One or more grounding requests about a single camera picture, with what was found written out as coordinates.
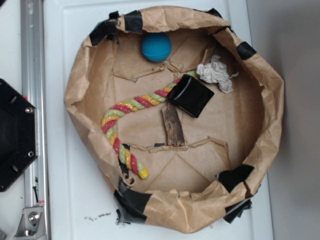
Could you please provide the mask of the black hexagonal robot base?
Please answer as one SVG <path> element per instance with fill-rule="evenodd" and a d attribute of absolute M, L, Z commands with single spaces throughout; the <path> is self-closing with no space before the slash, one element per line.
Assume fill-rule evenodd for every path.
<path fill-rule="evenodd" d="M 35 107 L 0 80 L 0 191 L 7 191 L 37 157 Z"/>

